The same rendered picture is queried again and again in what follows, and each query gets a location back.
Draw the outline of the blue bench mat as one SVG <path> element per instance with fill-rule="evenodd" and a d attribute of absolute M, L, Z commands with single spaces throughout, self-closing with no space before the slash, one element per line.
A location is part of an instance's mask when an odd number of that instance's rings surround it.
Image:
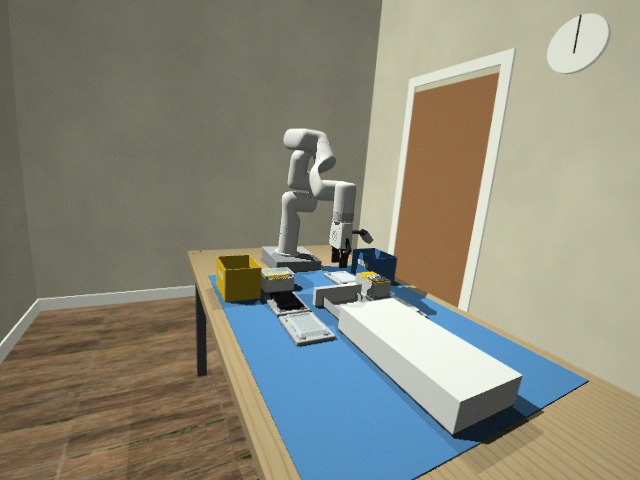
<path fill-rule="evenodd" d="M 589 380 L 447 307 L 391 282 L 391 294 L 523 375 L 515 405 L 452 436 L 338 330 L 314 287 L 324 273 L 294 272 L 294 290 L 224 302 L 208 275 L 301 480 L 414 480 L 511 427 Z M 336 336 L 297 346 L 264 299 L 295 294 Z"/>

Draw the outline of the dark blue open-top bin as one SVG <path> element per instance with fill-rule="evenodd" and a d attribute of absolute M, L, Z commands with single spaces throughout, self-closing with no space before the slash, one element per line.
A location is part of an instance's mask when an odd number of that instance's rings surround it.
<path fill-rule="evenodd" d="M 376 248 L 353 249 L 351 273 L 374 272 L 394 282 L 397 257 Z"/>

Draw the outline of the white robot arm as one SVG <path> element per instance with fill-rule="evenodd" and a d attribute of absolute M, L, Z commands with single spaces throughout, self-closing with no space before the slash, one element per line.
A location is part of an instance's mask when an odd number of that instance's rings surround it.
<path fill-rule="evenodd" d="M 320 173 L 330 170 L 336 163 L 327 135 L 309 129 L 289 129 L 284 135 L 287 149 L 296 150 L 291 156 L 288 186 L 308 191 L 286 192 L 282 196 L 282 220 L 279 246 L 275 253 L 296 257 L 300 218 L 296 212 L 314 212 L 317 201 L 334 201 L 333 220 L 353 221 L 356 185 L 343 181 L 321 180 Z M 307 171 L 313 156 L 315 165 Z M 339 183 L 340 182 L 340 183 Z"/>

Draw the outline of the yellow open-top bin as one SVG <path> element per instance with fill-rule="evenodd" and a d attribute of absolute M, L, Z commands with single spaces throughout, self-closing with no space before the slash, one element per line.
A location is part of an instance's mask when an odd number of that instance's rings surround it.
<path fill-rule="evenodd" d="M 217 287 L 224 302 L 261 298 L 261 271 L 250 255 L 217 256 Z"/>

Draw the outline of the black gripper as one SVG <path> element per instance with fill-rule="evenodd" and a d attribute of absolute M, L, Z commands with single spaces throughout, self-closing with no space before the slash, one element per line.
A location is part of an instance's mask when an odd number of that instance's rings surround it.
<path fill-rule="evenodd" d="M 329 239 L 332 246 L 331 262 L 339 262 L 339 268 L 347 268 L 348 257 L 352 251 L 352 223 L 353 221 L 332 221 Z M 346 249 L 343 249 L 345 247 Z"/>

